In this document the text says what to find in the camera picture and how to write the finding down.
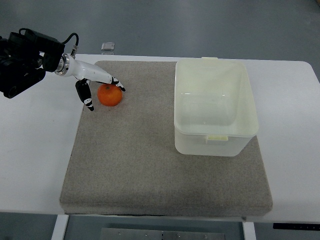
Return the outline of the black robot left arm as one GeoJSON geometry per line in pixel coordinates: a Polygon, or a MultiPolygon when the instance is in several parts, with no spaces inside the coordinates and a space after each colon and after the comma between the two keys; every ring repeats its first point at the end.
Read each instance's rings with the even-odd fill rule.
{"type": "Polygon", "coordinates": [[[58,69],[65,44],[29,28],[0,39],[0,92],[14,98],[58,69]]]}

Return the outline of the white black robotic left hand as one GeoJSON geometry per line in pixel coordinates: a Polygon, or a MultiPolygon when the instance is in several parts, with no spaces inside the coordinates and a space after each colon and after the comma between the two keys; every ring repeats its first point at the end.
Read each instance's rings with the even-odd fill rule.
{"type": "Polygon", "coordinates": [[[110,84],[117,86],[125,92],[123,84],[111,74],[98,67],[84,61],[76,60],[71,54],[63,54],[55,74],[60,77],[75,77],[77,82],[75,88],[81,102],[90,110],[94,110],[92,94],[88,81],[100,84],[110,84]]]}

